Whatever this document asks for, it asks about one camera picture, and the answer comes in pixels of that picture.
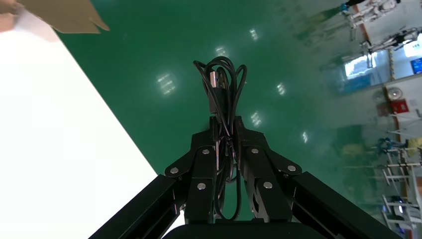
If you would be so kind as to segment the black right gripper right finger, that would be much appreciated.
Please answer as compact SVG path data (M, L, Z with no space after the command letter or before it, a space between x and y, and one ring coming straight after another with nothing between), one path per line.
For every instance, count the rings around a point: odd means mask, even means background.
M293 161L273 151L263 133L234 119L240 173L258 220L271 239L396 239L398 235Z

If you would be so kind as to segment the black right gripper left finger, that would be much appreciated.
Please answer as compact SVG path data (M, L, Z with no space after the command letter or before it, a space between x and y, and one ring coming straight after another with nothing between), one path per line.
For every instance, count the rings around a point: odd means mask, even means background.
M91 235L93 239L182 239L213 221L218 126L193 134L190 150Z

